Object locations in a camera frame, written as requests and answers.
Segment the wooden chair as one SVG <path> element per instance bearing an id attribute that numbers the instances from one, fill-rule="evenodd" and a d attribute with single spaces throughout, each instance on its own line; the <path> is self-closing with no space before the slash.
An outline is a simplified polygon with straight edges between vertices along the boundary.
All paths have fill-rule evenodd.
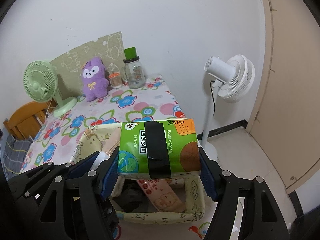
<path id="1" fill-rule="evenodd" d="M 8 120 L 4 120 L 3 125 L 15 139 L 35 138 L 46 117 L 53 112 L 55 106 L 55 101 L 26 103 L 17 109 Z"/>

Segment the grey striped pillow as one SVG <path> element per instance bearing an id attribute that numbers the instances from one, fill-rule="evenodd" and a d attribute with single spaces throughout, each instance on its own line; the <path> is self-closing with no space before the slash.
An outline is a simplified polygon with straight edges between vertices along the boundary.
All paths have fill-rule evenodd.
<path id="1" fill-rule="evenodd" d="M 6 180 L 20 174 L 27 165 L 30 140 L 17 140 L 11 134 L 1 140 L 1 164 Z"/>

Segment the yellow cartoon fabric storage box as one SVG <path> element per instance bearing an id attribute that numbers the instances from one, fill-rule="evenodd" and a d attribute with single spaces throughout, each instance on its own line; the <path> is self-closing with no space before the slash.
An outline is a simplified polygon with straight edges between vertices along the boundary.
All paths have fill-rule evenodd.
<path id="1" fill-rule="evenodd" d="M 120 124 L 98 125 L 85 129 L 79 135 L 71 164 L 80 162 L 94 152 L 100 152 L 117 127 L 120 127 Z M 118 218 L 139 224 L 191 223 L 200 220 L 205 213 L 204 188 L 200 177 L 174 178 L 167 180 L 167 183 L 185 203 L 184 213 L 157 211 L 136 181 L 118 177 L 109 196 Z"/>

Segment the green desk fan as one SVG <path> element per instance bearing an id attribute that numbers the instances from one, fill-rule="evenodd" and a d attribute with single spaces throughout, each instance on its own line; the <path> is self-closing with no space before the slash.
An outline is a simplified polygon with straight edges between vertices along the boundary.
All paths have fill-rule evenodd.
<path id="1" fill-rule="evenodd" d="M 57 74 L 48 62 L 34 61 L 28 64 L 24 71 L 23 87 L 25 92 L 34 101 L 39 103 L 54 100 L 57 103 L 57 106 L 53 110 L 55 117 L 66 114 L 78 101 L 73 96 L 63 100 L 58 84 Z"/>

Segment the white soft object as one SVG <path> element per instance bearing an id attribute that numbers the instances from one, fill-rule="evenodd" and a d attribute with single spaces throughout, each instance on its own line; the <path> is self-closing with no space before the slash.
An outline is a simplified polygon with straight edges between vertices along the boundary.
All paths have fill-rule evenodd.
<path id="1" fill-rule="evenodd" d="M 95 161 L 93 162 L 90 170 L 97 170 L 101 162 L 108 160 L 110 158 L 110 154 L 106 153 L 104 151 L 100 151 L 99 154 L 97 155 Z"/>

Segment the beige door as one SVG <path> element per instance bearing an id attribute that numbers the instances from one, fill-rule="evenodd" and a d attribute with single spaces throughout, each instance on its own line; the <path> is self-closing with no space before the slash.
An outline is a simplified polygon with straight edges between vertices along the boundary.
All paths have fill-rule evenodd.
<path id="1" fill-rule="evenodd" d="M 287 193 L 319 170 L 319 25 L 303 0 L 263 0 L 263 75 L 248 129 Z"/>

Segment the toothpick holder orange lid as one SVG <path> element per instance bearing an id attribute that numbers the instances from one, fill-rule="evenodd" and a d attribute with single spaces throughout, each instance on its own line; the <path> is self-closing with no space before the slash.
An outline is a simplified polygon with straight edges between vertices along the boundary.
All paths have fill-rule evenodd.
<path id="1" fill-rule="evenodd" d="M 114 89 L 118 89 L 118 88 L 122 87 L 123 81 L 122 81 L 120 72 L 113 72 L 108 76 L 108 78 L 109 78 L 111 86 Z"/>

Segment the green tissue pack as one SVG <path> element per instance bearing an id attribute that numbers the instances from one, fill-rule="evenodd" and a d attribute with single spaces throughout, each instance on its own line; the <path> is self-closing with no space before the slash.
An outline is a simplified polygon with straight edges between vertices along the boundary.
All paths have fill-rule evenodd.
<path id="1" fill-rule="evenodd" d="M 201 172 L 192 119 L 126 122 L 121 125 L 118 174 L 127 179 L 171 179 Z"/>

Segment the white standing fan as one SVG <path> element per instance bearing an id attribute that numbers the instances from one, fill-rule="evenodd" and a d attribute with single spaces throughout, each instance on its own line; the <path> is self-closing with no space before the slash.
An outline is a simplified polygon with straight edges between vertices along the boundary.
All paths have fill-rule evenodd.
<path id="1" fill-rule="evenodd" d="M 210 56 L 204 65 L 204 71 L 213 79 L 210 81 L 210 99 L 205 117 L 206 124 L 202 133 L 201 146 L 208 144 L 210 126 L 216 110 L 216 101 L 220 97 L 227 103 L 240 101 L 251 89 L 255 79 L 255 67 L 244 55 L 235 55 L 227 62 Z"/>

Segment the glass jar with green lid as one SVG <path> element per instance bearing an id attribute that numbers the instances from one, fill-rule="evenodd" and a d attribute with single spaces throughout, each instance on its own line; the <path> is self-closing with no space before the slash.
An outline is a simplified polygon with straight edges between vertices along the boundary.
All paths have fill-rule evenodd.
<path id="1" fill-rule="evenodd" d="M 145 85 L 145 75 L 139 56 L 136 52 L 136 48 L 126 48 L 124 49 L 124 54 L 124 73 L 127 79 L 127 84 L 131 89 L 142 88 Z"/>

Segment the purple plush toy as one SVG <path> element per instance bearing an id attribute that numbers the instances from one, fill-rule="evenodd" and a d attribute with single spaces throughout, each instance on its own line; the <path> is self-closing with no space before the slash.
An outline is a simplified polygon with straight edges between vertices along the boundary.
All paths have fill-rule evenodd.
<path id="1" fill-rule="evenodd" d="M 105 77 L 105 72 L 105 66 L 99 57 L 94 57 L 84 64 L 82 68 L 82 90 L 87 102 L 108 95 L 107 88 L 110 83 Z"/>

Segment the beige cartoon wall board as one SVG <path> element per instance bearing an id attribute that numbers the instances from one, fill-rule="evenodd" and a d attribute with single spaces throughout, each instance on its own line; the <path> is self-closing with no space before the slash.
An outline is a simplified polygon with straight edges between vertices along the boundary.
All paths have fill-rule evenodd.
<path id="1" fill-rule="evenodd" d="M 124 46 L 121 32 L 89 41 L 50 61 L 56 71 L 63 99 L 82 95 L 82 67 L 94 57 L 102 60 L 107 71 L 117 70 L 124 77 Z"/>

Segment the pink wet wipes pack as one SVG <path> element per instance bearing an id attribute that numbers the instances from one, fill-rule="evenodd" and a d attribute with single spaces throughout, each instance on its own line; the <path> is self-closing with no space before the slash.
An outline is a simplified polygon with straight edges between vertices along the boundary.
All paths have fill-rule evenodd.
<path id="1" fill-rule="evenodd" d="M 180 200 L 166 180 L 140 179 L 137 183 L 157 211 L 184 213 L 185 203 Z"/>

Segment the floral tablecloth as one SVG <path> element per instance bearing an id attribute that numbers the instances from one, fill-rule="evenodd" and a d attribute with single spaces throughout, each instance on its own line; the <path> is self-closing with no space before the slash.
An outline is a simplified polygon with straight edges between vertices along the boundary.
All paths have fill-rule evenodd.
<path id="1" fill-rule="evenodd" d="M 101 99 L 87 102 L 83 95 L 65 115 L 50 114 L 43 126 L 36 129 L 34 141 L 25 156 L 20 171 L 24 172 L 52 161 L 56 165 L 76 163 L 87 157 L 85 150 L 98 151 L 107 140 L 110 130 L 102 128 L 93 135 L 97 125 L 115 126 L 127 121 L 150 121 L 183 118 L 185 114 L 161 75 L 146 80 L 142 88 L 130 89 L 123 85 L 111 89 Z M 142 225 L 125 220 L 119 222 L 115 239 L 204 239 L 209 228 L 215 204 L 205 195 L 198 183 L 191 186 L 203 197 L 205 210 L 195 214 L 192 222 L 171 225 Z"/>

